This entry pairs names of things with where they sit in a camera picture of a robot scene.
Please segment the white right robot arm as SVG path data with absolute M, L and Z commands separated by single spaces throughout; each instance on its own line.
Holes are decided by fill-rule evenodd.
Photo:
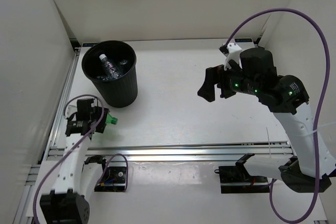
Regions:
M 216 170 L 227 193 L 239 193 L 243 186 L 260 184 L 272 178 L 284 182 L 297 193 L 324 192 L 335 174 L 335 158 L 313 129 L 309 96 L 295 76 L 277 74 L 272 53 L 262 48 L 241 49 L 230 43 L 221 47 L 224 64 L 207 68 L 198 96 L 215 100 L 215 89 L 222 98 L 237 93 L 253 95 L 282 125 L 294 156 L 289 158 L 242 156 L 233 166 Z

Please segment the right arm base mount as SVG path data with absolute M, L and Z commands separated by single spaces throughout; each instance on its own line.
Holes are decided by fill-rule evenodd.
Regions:
M 219 166 L 214 170 L 219 176 L 222 194 L 256 194 L 269 193 L 267 177 L 245 176 L 236 166 Z

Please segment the green plastic bottle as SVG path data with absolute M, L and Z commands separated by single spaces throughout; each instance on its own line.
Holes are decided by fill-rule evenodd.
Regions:
M 117 123 L 118 123 L 118 119 L 115 117 L 112 117 L 108 113 L 103 117 L 103 119 L 97 125 L 95 132 L 102 134 L 108 124 L 116 125 Z

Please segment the clear bottle small blue label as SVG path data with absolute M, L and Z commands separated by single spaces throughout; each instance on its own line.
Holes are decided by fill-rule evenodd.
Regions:
M 118 64 L 121 68 L 126 68 L 130 64 L 130 61 L 129 59 L 121 59 Z

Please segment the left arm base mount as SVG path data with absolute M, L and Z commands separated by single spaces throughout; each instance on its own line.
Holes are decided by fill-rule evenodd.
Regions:
M 110 166 L 95 187 L 95 192 L 121 193 L 126 186 L 126 167 Z

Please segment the clear bottle large blue label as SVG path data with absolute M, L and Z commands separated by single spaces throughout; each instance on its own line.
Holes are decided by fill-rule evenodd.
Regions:
M 101 54 L 99 59 L 108 79 L 116 80 L 122 77 L 121 70 L 119 70 L 118 67 L 112 61 L 110 61 L 105 54 Z

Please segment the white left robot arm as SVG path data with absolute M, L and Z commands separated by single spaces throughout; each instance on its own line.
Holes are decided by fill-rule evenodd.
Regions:
M 47 172 L 36 189 L 33 215 L 37 209 L 46 223 L 88 223 L 88 198 L 97 181 L 105 182 L 110 169 L 101 163 L 88 164 L 85 156 L 94 132 L 103 133 L 109 110 L 95 95 L 79 95 L 76 112 L 66 117 L 66 147 L 63 157 Z

